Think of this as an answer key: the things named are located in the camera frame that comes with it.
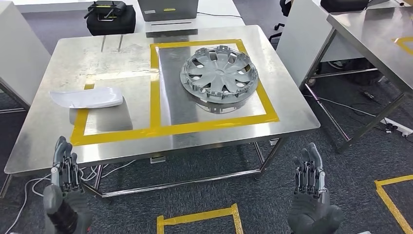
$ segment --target white cable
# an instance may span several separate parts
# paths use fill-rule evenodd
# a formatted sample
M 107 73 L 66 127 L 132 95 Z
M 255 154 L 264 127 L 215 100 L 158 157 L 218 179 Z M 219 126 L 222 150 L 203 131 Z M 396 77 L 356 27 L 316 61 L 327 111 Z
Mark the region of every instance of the white cable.
M 43 177 L 42 179 L 40 179 L 39 181 L 37 181 L 37 182 L 32 186 L 32 192 L 33 192 L 34 194 L 43 197 L 43 194 L 38 193 L 38 192 L 35 191 L 35 186 L 36 186 L 38 183 L 40 183 L 42 180 L 44 180 L 44 179 L 45 179 L 45 180 L 50 180 L 50 179 L 48 178 L 50 175 L 51 175 L 51 174 L 48 174 L 47 176 Z
M 17 214 L 16 220 L 14 220 L 14 223 L 10 226 L 9 229 L 7 229 L 7 231 L 6 231 L 5 234 L 9 233 L 9 231 L 10 231 L 10 230 L 14 227 L 14 225 L 17 223 L 17 221 L 18 221 L 19 218 L 20 218 L 21 212 L 23 211 L 23 208 L 24 208 L 24 206 L 26 205 L 26 202 L 27 202 L 27 185 L 28 185 L 30 182 L 32 182 L 32 181 L 43 180 L 44 178 L 31 179 L 31 180 L 29 180 L 29 181 L 26 182 L 26 184 L 24 185 L 24 202 L 23 202 L 23 205 L 21 206 L 20 211 L 19 211 L 19 213 Z
M 110 173 L 112 173 L 112 172 L 114 172 L 114 171 L 116 171 L 116 170 L 119 170 L 119 169 L 121 169 L 121 168 L 124 168 L 124 167 L 126 167 L 126 166 L 129 166 L 131 163 L 133 163 L 133 162 L 135 162 L 135 161 L 136 161 L 136 160 L 132 160 L 132 161 L 129 162 L 128 164 L 125 164 L 125 165 L 123 165 L 123 166 L 121 166 L 121 167 L 118 167 L 118 168 L 115 168 L 115 169 L 111 170 L 111 171 L 108 172 L 107 174 L 103 175 L 102 178 L 107 177 Z
M 303 96 L 304 96 L 304 97 L 314 98 L 313 96 L 310 96 L 310 95 L 303 95 Z M 325 99 L 325 98 L 321 98 L 321 97 L 319 97 L 319 99 L 324 100 L 324 101 L 331 102 L 331 103 L 336 104 L 336 105 L 339 105 L 339 106 L 347 107 L 347 108 L 349 108 L 349 109 L 352 109 L 352 110 L 354 110 L 354 111 L 358 111 L 358 112 L 363 113 L 363 114 L 368 115 L 368 116 L 375 117 L 375 115 L 373 115 L 373 114 L 370 114 L 370 113 L 367 113 L 367 112 L 358 110 L 358 109 L 353 108 L 353 107 L 351 107 L 351 106 L 347 106 L 347 105 L 344 105 L 344 104 L 341 104 L 341 103 L 338 103 L 338 102 L 335 102 L 335 101 L 331 101 L 331 100 L 328 100 L 328 99 Z
M 115 169 L 111 170 L 109 173 L 103 175 L 102 178 L 108 176 L 110 173 L 112 173 L 112 172 L 114 172 L 114 171 L 116 171 L 116 170 L 119 170 L 119 169 L 121 169 L 121 168 L 124 168 L 124 167 L 126 167 L 126 166 L 129 166 L 131 163 L 133 163 L 133 162 L 135 162 L 135 161 L 136 161 L 136 160 L 133 160 L 133 161 L 129 162 L 129 163 L 126 164 L 126 165 L 123 165 L 123 166 L 121 166 L 121 167 L 118 167 L 118 168 L 115 168 Z M 89 175 L 86 179 L 83 179 L 83 176 L 84 176 L 83 169 L 85 169 L 85 167 L 84 167 L 84 168 L 81 168 L 81 169 L 80 169 L 80 171 L 81 171 L 81 173 L 82 173 L 81 179 L 82 179 L 83 181 L 89 181 L 89 180 L 95 178 L 95 177 L 96 177 L 96 174 L 97 174 L 96 171 L 95 171 L 96 168 L 97 168 L 97 166 L 96 166 L 95 168 L 91 167 L 91 171 L 92 171 L 92 172 L 90 173 L 90 175 Z M 8 234 L 9 231 L 16 225 L 17 221 L 18 221 L 19 218 L 20 218 L 21 212 L 22 212 L 23 209 L 24 209 L 24 206 L 26 206 L 26 203 L 27 203 L 27 185 L 28 185 L 30 182 L 37 180 L 37 182 L 34 183 L 34 185 L 32 186 L 32 192 L 33 192 L 34 194 L 38 195 L 38 196 L 43 196 L 43 194 L 38 193 L 38 192 L 35 191 L 35 186 L 36 186 L 38 183 L 40 183 L 41 181 L 43 181 L 43 180 L 50 180 L 50 179 L 48 178 L 50 175 L 51 175 L 51 174 L 48 174 L 47 176 L 45 176 L 45 177 L 43 177 L 43 178 L 31 179 L 31 180 L 29 180 L 29 181 L 26 182 L 26 184 L 24 185 L 24 202 L 23 202 L 23 205 L 21 206 L 21 208 L 20 208 L 20 210 L 19 210 L 19 213 L 17 214 L 17 217 L 16 217 L 16 219 L 14 220 L 13 224 L 10 226 L 9 229 L 7 229 L 7 231 L 6 231 L 5 234 Z

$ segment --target black bag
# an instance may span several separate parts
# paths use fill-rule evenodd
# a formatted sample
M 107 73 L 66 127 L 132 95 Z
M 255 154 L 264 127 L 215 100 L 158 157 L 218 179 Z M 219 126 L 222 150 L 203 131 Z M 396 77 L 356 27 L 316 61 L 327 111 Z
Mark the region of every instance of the black bag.
M 126 6 L 122 15 L 112 18 L 113 21 L 99 21 L 103 16 L 90 14 L 86 23 L 93 36 L 127 34 L 135 32 L 136 12 L 133 6 Z
M 362 11 L 369 0 L 321 0 L 321 6 L 329 13 Z

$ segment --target laptop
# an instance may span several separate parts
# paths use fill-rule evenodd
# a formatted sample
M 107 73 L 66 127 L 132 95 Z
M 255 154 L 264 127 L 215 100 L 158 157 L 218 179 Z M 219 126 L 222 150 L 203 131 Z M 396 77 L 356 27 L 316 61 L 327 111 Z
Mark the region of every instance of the laptop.
M 144 21 L 196 18 L 199 0 L 138 0 Z

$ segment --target stainless steel table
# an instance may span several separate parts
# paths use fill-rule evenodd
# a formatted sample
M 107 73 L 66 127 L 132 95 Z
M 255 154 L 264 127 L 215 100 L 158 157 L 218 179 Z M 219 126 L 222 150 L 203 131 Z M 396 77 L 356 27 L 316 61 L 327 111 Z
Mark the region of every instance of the stainless steel table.
M 182 64 L 201 47 L 246 52 L 259 73 L 256 92 L 242 103 L 197 100 L 180 83 Z M 117 86 L 120 106 L 69 110 L 49 91 Z M 51 58 L 4 171 L 23 176 L 52 166 L 54 144 L 70 137 L 80 166 L 98 167 L 102 197 L 235 176 L 260 177 L 292 135 L 320 123 L 258 26 L 61 39 Z M 279 138 L 268 157 L 255 143 L 261 167 L 228 175 L 101 193 L 102 164 Z
M 366 126 L 360 128 L 350 138 L 337 124 L 332 115 L 319 102 L 335 127 L 345 139 L 338 149 L 344 151 L 354 144 L 362 135 L 372 129 L 403 101 L 403 98 L 413 94 L 413 7 L 396 7 L 370 9 L 348 13 L 331 13 L 327 21 L 333 26 L 329 39 L 322 52 L 313 63 L 312 74 L 324 53 L 327 51 L 336 33 L 348 40 L 368 61 L 370 61 L 386 78 L 395 84 L 402 94 L 382 112 L 373 118 Z M 344 75 L 358 72 L 369 72 L 377 69 L 366 69 L 336 74 L 318 75 L 309 78 L 320 78 L 332 75 Z M 305 85 L 317 100 L 315 93 Z

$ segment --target wire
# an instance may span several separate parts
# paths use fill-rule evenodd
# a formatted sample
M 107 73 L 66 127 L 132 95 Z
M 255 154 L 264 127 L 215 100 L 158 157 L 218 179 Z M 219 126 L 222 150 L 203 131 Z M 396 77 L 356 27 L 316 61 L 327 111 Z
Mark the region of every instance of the wire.
M 10 226 L 9 229 L 7 229 L 7 231 L 6 231 L 5 234 L 9 233 L 9 231 L 10 231 L 10 230 L 14 227 L 14 225 L 17 223 L 17 221 L 18 221 L 19 218 L 20 218 L 21 212 L 23 211 L 23 208 L 24 208 L 24 206 L 25 206 L 26 203 L 27 203 L 27 185 L 28 185 L 30 182 L 32 182 L 32 181 L 43 180 L 44 178 L 31 179 L 31 180 L 29 180 L 29 181 L 26 182 L 26 184 L 24 185 L 24 202 L 23 202 L 23 205 L 21 206 L 20 211 L 19 211 L 19 213 L 17 214 L 16 219 L 14 220 L 14 223 Z
M 238 17 L 238 18 L 244 19 L 242 16 L 236 16 L 236 15 L 215 15 L 215 14 L 204 13 L 204 12 L 197 12 L 197 14 L 203 14 L 203 15 L 208 15 L 208 16 L 229 16 L 229 17 Z
M 38 183 L 40 183 L 42 180 L 50 180 L 50 179 L 48 178 L 50 175 L 51 175 L 51 174 L 48 174 L 47 176 L 43 177 L 42 179 L 39 179 L 39 181 L 37 181 L 37 182 L 32 186 L 32 192 L 33 192 L 34 194 L 43 197 L 43 194 L 38 193 L 38 192 L 35 191 L 35 186 L 36 186 Z
M 313 96 L 310 96 L 310 95 L 303 95 L 303 96 L 304 96 L 304 97 L 314 98 Z M 331 102 L 331 103 L 334 103 L 334 104 L 339 105 L 339 106 L 347 107 L 347 108 L 349 108 L 349 109 L 352 109 L 352 110 L 354 110 L 354 111 L 358 111 L 358 112 L 363 113 L 363 114 L 368 115 L 368 116 L 376 117 L 376 116 L 373 115 L 373 114 L 367 113 L 367 112 L 365 112 L 365 111 L 361 111 L 361 110 L 356 109 L 356 108 L 353 108 L 353 107 L 351 107 L 351 106 L 347 106 L 347 105 L 344 105 L 344 104 L 341 104 L 341 103 L 338 103 L 338 102 L 335 102 L 335 101 L 331 101 L 331 100 L 328 100 L 328 99 L 325 99 L 325 98 L 321 98 L 321 97 L 319 97 L 319 99 L 324 100 L 324 101 L 328 101 L 328 102 Z
M 118 168 L 115 168 L 115 169 L 111 170 L 111 171 L 108 172 L 107 174 L 103 175 L 102 178 L 107 177 L 110 173 L 112 173 L 112 172 L 114 172 L 114 171 L 116 171 L 116 170 L 119 170 L 119 169 L 121 169 L 121 168 L 124 168 L 124 167 L 126 167 L 126 166 L 129 166 L 131 163 L 133 163 L 133 162 L 135 162 L 135 161 L 136 161 L 136 160 L 133 160 L 133 161 L 129 162 L 129 163 L 126 164 L 126 165 L 123 165 L 123 166 L 121 166 L 121 167 L 118 167 Z M 93 178 L 96 177 L 96 175 L 97 175 L 97 173 L 96 173 L 97 166 L 95 166 L 95 168 L 91 167 L 91 171 L 92 171 L 92 172 L 88 175 L 88 177 L 87 177 L 86 179 L 83 178 L 83 176 L 84 176 L 83 170 L 84 170 L 84 169 L 86 169 L 86 167 L 80 169 L 80 172 L 82 173 L 82 176 L 81 176 L 80 178 L 81 178 L 83 181 L 89 181 L 89 180 L 92 180 Z M 24 209 L 24 206 L 26 206 L 26 203 L 27 203 L 27 185 L 28 185 L 30 182 L 32 182 L 32 181 L 37 181 L 37 182 L 34 183 L 33 186 L 32 186 L 32 192 L 33 192 L 34 194 L 38 195 L 38 196 L 43 197 L 43 194 L 41 194 L 41 193 L 39 193 L 39 192 L 37 192 L 37 191 L 35 190 L 35 186 L 36 186 L 38 183 L 40 183 L 41 181 L 43 181 L 43 180 L 50 180 L 50 179 L 48 178 L 50 175 L 51 175 L 51 174 L 48 174 L 47 176 L 45 176 L 45 177 L 43 177 L 43 178 L 31 179 L 31 180 L 29 180 L 29 181 L 26 182 L 26 184 L 24 185 L 24 202 L 23 202 L 23 205 L 21 206 L 21 208 L 20 208 L 20 210 L 19 210 L 19 213 L 17 214 L 17 217 L 16 217 L 15 221 L 14 221 L 13 224 L 10 226 L 10 228 L 7 229 L 7 231 L 6 231 L 5 234 L 8 234 L 9 231 L 16 225 L 16 223 L 18 222 L 18 220 L 19 220 L 19 218 L 20 218 L 21 212 L 22 212 L 23 209 Z
M 304 96 L 304 97 L 314 98 L 313 96 L 310 96 L 310 95 L 303 95 L 303 96 Z M 347 105 L 344 105 L 344 104 L 341 104 L 341 103 L 338 103 L 338 102 L 335 102 L 335 101 L 331 101 L 331 100 L 328 100 L 328 99 L 325 99 L 325 98 L 321 98 L 321 97 L 319 97 L 319 99 L 324 100 L 324 101 L 327 101 L 327 102 L 330 102 L 330 103 L 333 103 L 333 104 L 336 104 L 336 105 L 339 105 L 339 106 L 347 107 L 347 108 L 349 108 L 349 109 L 352 109 L 353 111 L 358 111 L 358 112 L 361 112 L 361 113 L 363 113 L 363 114 L 365 114 L 365 115 L 368 115 L 368 116 L 376 117 L 376 116 L 373 115 L 373 114 L 370 114 L 370 113 L 361 111 L 361 110 L 356 109 L 356 108 L 353 108 L 353 107 L 351 107 L 351 106 L 347 106 Z M 362 122 L 362 121 L 360 121 L 360 120 L 358 120 L 358 119 L 356 119 L 356 118 L 353 118 L 353 117 L 350 116 L 349 114 L 347 114 L 347 113 L 344 113 L 344 114 L 345 114 L 346 116 L 348 116 L 349 118 L 351 118 L 351 119 L 353 119 L 353 120 L 355 120 L 355 121 L 357 121 L 357 122 L 359 122 L 359 123 L 361 123 L 361 124 L 363 124 L 363 125 L 366 125 L 366 123 L 364 123 L 364 122 Z M 374 128 L 377 129 L 377 130 L 380 130 L 380 131 L 382 131 L 382 132 L 385 132 L 385 130 L 383 130 L 383 129 L 379 129 L 379 128 L 377 128 L 377 127 L 374 127 Z
M 133 162 L 135 162 L 135 161 L 136 161 L 136 160 L 132 160 L 132 161 L 130 161 L 128 164 L 125 164 L 125 165 L 123 165 L 123 166 L 121 166 L 121 167 L 118 167 L 118 168 L 115 168 L 115 169 L 111 170 L 111 171 L 108 172 L 107 174 L 103 175 L 102 178 L 107 177 L 110 173 L 112 173 L 112 172 L 114 172 L 114 171 L 116 171 L 116 170 L 119 170 L 119 169 L 121 169 L 121 168 L 124 168 L 124 167 L 126 167 L 126 166 L 129 166 L 131 163 L 133 163 Z

